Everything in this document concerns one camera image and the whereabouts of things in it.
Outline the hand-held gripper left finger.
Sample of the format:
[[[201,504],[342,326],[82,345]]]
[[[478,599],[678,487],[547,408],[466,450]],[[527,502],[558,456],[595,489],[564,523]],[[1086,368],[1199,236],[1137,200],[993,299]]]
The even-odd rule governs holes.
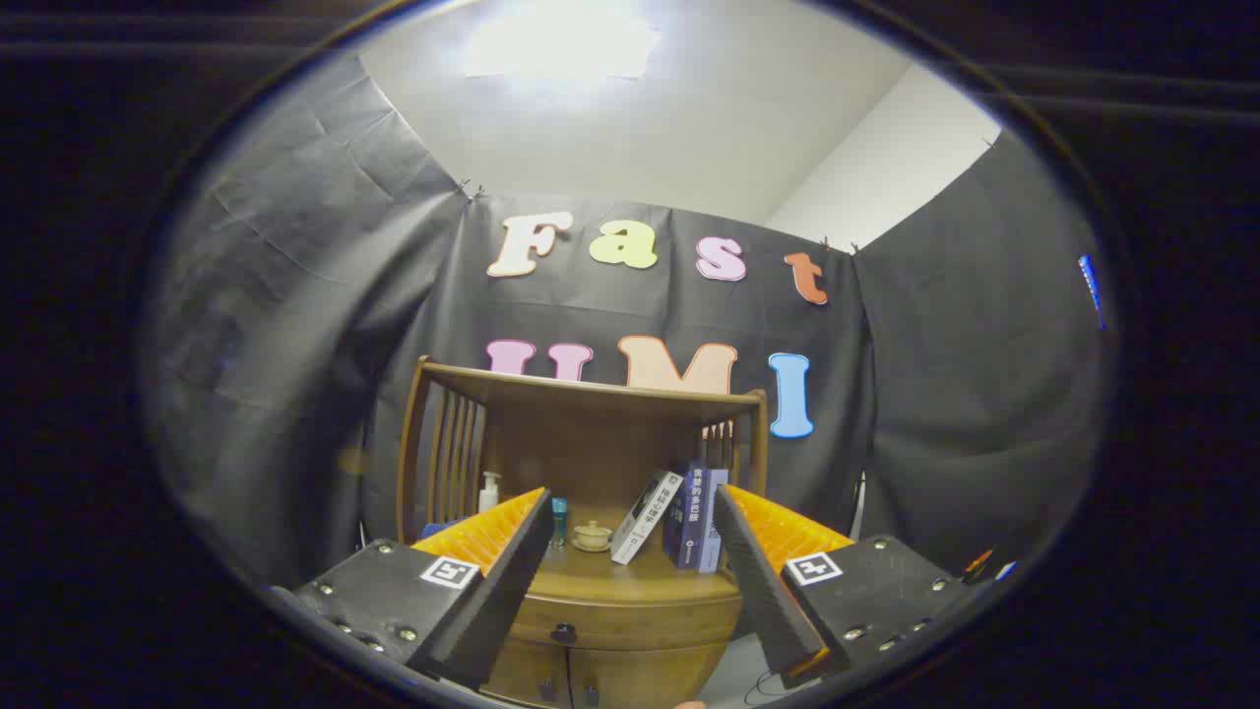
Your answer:
[[[415,544],[365,544],[273,593],[352,654],[478,689],[490,679],[551,535],[552,492],[532,489]]]

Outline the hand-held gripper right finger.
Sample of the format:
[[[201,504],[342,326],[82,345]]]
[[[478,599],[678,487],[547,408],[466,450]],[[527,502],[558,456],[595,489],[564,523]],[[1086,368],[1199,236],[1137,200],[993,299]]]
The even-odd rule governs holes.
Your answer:
[[[892,536],[850,542],[732,484],[714,492],[713,524],[769,670],[788,689],[890,657],[985,591]]]

